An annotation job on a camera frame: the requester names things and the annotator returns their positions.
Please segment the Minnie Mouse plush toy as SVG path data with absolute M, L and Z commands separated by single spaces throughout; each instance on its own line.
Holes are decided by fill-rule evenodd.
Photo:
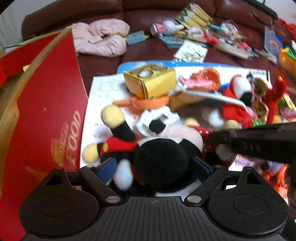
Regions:
M 211 166 L 221 165 L 230 167 L 236 158 L 236 154 L 231 152 L 231 148 L 227 144 L 218 143 L 209 138 L 213 130 L 200 126 L 198 121 L 194 118 L 187 118 L 184 120 L 184 125 L 197 130 L 203 138 L 203 160 Z

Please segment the Mickey Mouse plush toy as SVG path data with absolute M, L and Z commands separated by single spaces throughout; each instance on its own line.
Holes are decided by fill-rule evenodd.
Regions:
M 194 157 L 201 158 L 203 151 L 203 138 L 196 129 L 156 119 L 149 123 L 153 135 L 138 138 L 115 105 L 105 107 L 101 119 L 112 135 L 105 142 L 87 145 L 82 159 L 91 164 L 114 158 L 111 185 L 117 193 L 157 196 L 188 189 L 196 182 Z

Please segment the white flexible tube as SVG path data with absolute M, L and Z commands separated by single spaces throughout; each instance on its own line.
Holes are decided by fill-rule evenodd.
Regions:
M 182 85 L 180 83 L 177 84 L 177 89 L 184 92 L 184 93 L 187 93 L 189 95 L 200 96 L 200 97 L 204 97 L 207 99 L 213 99 L 213 100 L 222 101 L 222 102 L 226 102 L 229 104 L 241 106 L 244 110 L 247 111 L 247 106 L 244 104 L 243 101 L 224 96 L 218 92 L 204 92 L 204 91 L 189 90 L 187 85 Z

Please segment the brown cardboard model piece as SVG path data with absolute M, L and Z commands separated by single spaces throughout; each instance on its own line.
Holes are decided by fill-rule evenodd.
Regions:
M 205 100 L 204 97 L 193 96 L 184 92 L 178 92 L 177 94 L 170 96 L 169 107 L 171 109 L 177 109 L 177 108 L 180 108 L 181 106 L 185 106 L 185 105 L 196 103 L 196 102 L 201 102 L 204 100 Z

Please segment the orange plastic toy pan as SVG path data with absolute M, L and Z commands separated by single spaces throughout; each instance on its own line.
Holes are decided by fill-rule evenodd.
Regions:
M 170 97 L 168 95 L 163 95 L 158 98 L 152 99 L 141 99 L 135 96 L 129 99 L 114 101 L 112 102 L 112 104 L 116 106 L 132 105 L 137 110 L 146 110 L 157 109 L 161 108 L 162 106 L 168 105 L 169 100 Z

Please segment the white instruction sheet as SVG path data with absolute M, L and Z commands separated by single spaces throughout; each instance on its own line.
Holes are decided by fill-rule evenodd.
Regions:
M 197 73 L 204 68 L 215 68 L 220 74 L 221 90 L 230 84 L 230 79 L 236 74 L 245 77 L 251 73 L 254 77 L 264 80 L 269 88 L 272 87 L 270 73 L 267 70 L 249 69 L 237 66 L 215 64 L 215 63 L 186 63 L 173 61 L 135 61 L 120 64 L 116 75 L 97 76 L 92 80 L 84 125 L 82 131 L 81 148 L 88 144 L 103 142 L 110 135 L 110 130 L 103 124 L 100 118 L 102 109 L 114 101 L 125 100 L 132 97 L 132 94 L 125 85 L 124 73 L 135 68 L 141 68 L 147 64 L 159 65 L 161 67 L 173 68 L 177 77 L 189 77 L 191 73 Z

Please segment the red food gift box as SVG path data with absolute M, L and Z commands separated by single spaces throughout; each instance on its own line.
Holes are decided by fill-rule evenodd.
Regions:
M 79 168 L 87 93 L 72 31 L 1 57 L 1 240 L 21 240 L 19 208 L 55 167 Z

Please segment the yellow cardboard box toy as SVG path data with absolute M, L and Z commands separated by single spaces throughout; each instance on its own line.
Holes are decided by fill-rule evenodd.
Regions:
M 165 95 L 177 86 L 175 70 L 157 64 L 147 64 L 123 74 L 128 90 L 141 99 Z

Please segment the dark red leather sofa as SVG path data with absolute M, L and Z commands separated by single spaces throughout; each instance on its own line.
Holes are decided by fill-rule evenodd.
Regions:
M 101 19 L 120 19 L 130 26 L 131 32 L 150 33 L 150 26 L 164 20 L 174 20 L 187 1 L 55 1 L 27 15 L 22 23 L 22 37 L 31 39 L 71 25 L 91 23 Z M 231 22 L 246 38 L 253 49 L 264 46 L 264 28 L 268 26 L 289 44 L 294 36 L 279 22 L 246 1 L 198 1 L 198 5 L 213 19 L 214 23 Z M 78 62 L 86 89 L 94 76 L 112 75 L 119 64 L 128 61 L 171 60 L 174 49 L 165 47 L 158 39 L 129 46 L 121 57 L 106 58 L 79 55 Z

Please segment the white punch-out craft sheet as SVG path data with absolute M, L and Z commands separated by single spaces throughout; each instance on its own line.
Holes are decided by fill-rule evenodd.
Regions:
M 208 49 L 200 44 L 185 40 L 182 46 L 174 54 L 174 61 L 202 63 L 206 58 Z

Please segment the pink puffy jacket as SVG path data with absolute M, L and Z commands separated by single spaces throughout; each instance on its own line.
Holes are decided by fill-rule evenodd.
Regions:
M 130 32 L 130 26 L 123 20 L 103 19 L 90 24 L 80 22 L 70 28 L 78 54 L 118 57 L 126 52 L 125 37 Z

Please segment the blue book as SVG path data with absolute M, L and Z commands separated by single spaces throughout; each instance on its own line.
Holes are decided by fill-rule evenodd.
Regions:
M 169 49 L 178 49 L 184 43 L 182 38 L 176 36 L 158 36 L 159 41 Z

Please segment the small blue card box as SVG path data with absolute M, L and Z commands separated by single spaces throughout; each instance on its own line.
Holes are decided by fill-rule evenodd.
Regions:
M 131 33 L 126 37 L 126 42 L 129 46 L 144 42 L 145 40 L 146 40 L 146 37 L 143 30 Z

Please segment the yellow green book stack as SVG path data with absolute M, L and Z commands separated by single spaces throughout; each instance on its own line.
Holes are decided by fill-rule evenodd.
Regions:
M 186 29 L 205 30 L 213 23 L 213 19 L 196 3 L 189 3 L 176 17 L 176 21 Z

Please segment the pink white bunny toy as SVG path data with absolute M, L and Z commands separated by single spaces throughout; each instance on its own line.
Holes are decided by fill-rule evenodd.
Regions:
M 184 26 L 175 24 L 173 21 L 163 21 L 162 23 L 154 23 L 150 27 L 153 36 L 172 35 L 174 32 L 183 30 Z

